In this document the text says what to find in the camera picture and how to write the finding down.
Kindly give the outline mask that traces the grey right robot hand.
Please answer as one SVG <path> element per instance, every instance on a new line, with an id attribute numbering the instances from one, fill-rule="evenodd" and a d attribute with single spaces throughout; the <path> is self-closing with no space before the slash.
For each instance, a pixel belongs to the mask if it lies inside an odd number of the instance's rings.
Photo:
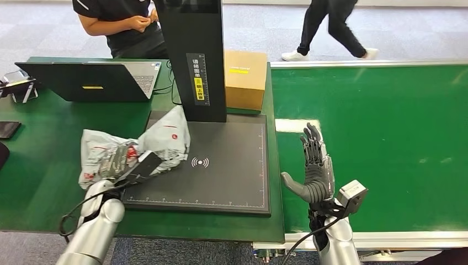
<path id="1" fill-rule="evenodd" d="M 288 190 L 309 204 L 332 199 L 335 190 L 333 165 L 321 132 L 316 126 L 307 123 L 300 140 L 305 158 L 304 182 L 301 184 L 287 172 L 282 172 L 283 183 Z"/>

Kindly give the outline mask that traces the person's right hand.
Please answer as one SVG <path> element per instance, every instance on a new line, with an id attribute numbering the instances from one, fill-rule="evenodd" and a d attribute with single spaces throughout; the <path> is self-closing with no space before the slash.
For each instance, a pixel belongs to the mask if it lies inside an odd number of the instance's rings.
<path id="1" fill-rule="evenodd" d="M 152 23 L 151 18 L 143 16 L 133 16 L 125 19 L 128 29 L 136 30 L 143 33 L 145 29 Z"/>

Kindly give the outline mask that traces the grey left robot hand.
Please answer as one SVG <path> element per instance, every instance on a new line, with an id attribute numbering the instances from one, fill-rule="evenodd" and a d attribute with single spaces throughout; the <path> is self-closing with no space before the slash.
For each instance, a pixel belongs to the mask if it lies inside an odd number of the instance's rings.
<path id="1" fill-rule="evenodd" d="M 114 146 L 104 153 L 104 156 L 99 160 L 99 176 L 101 179 L 118 178 L 124 171 L 127 165 L 127 146 Z"/>

